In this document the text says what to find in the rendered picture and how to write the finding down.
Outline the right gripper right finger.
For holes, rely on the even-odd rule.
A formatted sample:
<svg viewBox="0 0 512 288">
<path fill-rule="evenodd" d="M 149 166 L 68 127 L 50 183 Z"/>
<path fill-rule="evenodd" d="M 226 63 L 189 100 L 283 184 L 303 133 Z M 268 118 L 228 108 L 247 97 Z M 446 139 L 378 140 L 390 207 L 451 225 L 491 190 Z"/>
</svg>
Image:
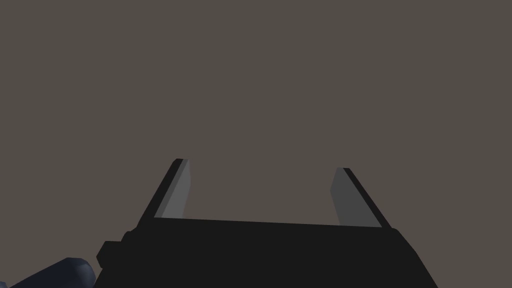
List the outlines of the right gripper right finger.
<svg viewBox="0 0 512 288">
<path fill-rule="evenodd" d="M 330 193 L 341 226 L 391 227 L 350 168 L 336 169 Z"/>
</svg>

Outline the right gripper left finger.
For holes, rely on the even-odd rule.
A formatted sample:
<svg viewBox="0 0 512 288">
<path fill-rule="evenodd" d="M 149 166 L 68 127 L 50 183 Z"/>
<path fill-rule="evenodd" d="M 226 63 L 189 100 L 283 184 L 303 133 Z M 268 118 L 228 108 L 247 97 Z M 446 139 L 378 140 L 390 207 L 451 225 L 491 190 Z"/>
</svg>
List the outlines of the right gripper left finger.
<svg viewBox="0 0 512 288">
<path fill-rule="evenodd" d="M 154 218 L 182 219 L 191 189 L 191 170 L 188 159 L 175 159 L 144 210 L 137 227 Z"/>
</svg>

